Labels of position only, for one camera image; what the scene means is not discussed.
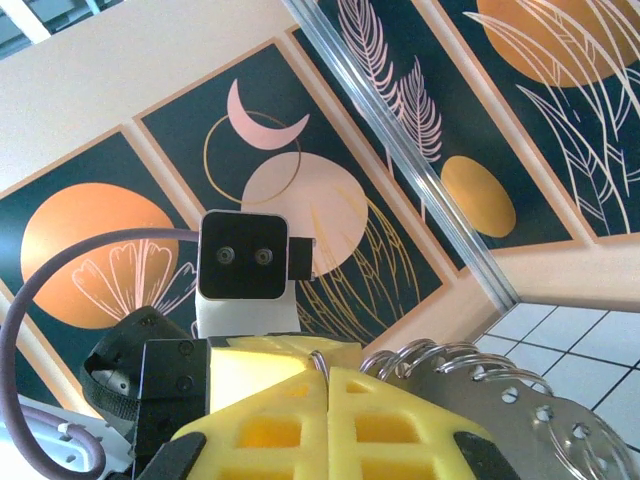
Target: camera lens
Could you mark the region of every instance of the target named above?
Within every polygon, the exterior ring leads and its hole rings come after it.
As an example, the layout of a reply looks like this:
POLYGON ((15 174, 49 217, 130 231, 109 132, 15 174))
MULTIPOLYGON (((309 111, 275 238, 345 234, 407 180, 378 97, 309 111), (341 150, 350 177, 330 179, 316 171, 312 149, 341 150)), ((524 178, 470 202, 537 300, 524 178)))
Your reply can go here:
POLYGON ((269 265, 273 261, 273 252, 268 248, 261 248, 256 252, 255 259, 258 265, 269 265))
POLYGON ((222 265, 229 265, 231 262, 233 262, 233 259, 236 258, 236 253, 231 247, 222 247, 216 253, 216 258, 222 265))

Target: cable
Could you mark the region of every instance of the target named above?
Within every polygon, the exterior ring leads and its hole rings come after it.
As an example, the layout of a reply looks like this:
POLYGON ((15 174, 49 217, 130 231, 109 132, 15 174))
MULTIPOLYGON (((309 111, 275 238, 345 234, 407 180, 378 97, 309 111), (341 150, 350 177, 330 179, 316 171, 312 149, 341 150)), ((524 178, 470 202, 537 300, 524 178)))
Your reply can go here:
POLYGON ((67 422, 55 415, 20 405, 16 386, 16 341, 22 319, 27 312, 27 307, 46 281, 71 260, 105 245, 143 238, 198 242, 199 233, 171 228, 135 228, 105 233, 83 240, 52 257, 25 282, 16 294, 2 328, 0 328, 0 411, 4 415, 7 430, 15 446, 25 460, 46 478, 52 480, 96 480, 104 471, 106 455, 100 442, 89 432, 79 425, 70 424, 68 425, 68 434, 83 444, 89 452, 92 464, 91 469, 87 472, 68 470, 49 457, 31 433, 25 419, 25 413, 56 428, 67 422))

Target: white camera housing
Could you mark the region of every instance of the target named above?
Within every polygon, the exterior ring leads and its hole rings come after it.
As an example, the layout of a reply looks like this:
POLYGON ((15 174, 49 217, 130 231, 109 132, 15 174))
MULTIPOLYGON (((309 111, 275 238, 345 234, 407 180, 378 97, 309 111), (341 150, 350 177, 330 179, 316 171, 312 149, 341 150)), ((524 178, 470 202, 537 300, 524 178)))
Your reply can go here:
POLYGON ((212 210, 204 215, 200 224, 196 288, 199 338, 301 330, 295 281, 288 280, 288 232, 286 219, 279 215, 224 210, 212 210), (251 252, 263 243, 275 252, 270 271, 256 266, 250 258, 251 252), (229 247, 238 255, 225 265, 215 254, 229 247), (274 288, 263 295, 261 285, 274 288), (273 292, 278 296, 264 298, 273 292))

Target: white flower drawing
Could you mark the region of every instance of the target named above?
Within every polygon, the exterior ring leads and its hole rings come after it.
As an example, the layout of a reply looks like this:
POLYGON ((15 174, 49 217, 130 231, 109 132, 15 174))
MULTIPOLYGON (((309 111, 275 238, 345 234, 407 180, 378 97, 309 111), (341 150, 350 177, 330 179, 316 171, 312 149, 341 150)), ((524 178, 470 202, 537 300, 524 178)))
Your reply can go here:
POLYGON ((74 285, 102 311, 121 320, 140 307, 150 305, 163 315, 178 307, 196 287, 196 269, 182 265, 169 278, 173 253, 150 240, 129 242, 109 252, 104 272, 91 259, 73 271, 74 285), (156 272, 149 278, 149 266, 156 272))

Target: white tile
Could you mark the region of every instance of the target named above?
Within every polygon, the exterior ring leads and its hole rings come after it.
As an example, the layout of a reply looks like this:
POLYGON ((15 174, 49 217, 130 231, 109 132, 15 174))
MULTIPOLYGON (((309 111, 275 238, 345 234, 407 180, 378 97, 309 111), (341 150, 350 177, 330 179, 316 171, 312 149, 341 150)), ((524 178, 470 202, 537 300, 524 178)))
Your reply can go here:
POLYGON ((606 310, 558 307, 524 341, 567 351, 605 313, 606 310))
POLYGON ((629 445, 640 448, 640 371, 631 375, 611 392, 595 412, 613 427, 629 445))
POLYGON ((544 375, 561 356, 562 353, 554 350, 523 344, 518 345, 507 355, 518 368, 530 370, 538 375, 544 375))
POLYGON ((618 365, 569 354, 544 378, 558 397, 593 408, 628 371, 628 368, 618 365))
POLYGON ((514 340, 522 340, 527 333, 533 330, 554 308, 556 308, 554 305, 519 303, 502 317, 487 333, 512 338, 514 340))
POLYGON ((496 355, 506 355, 509 350, 515 346, 513 340, 505 340, 504 338, 491 337, 483 335, 476 341, 476 347, 482 353, 495 353, 496 355))
POLYGON ((571 351, 634 365, 640 359, 640 313, 609 312, 571 351))

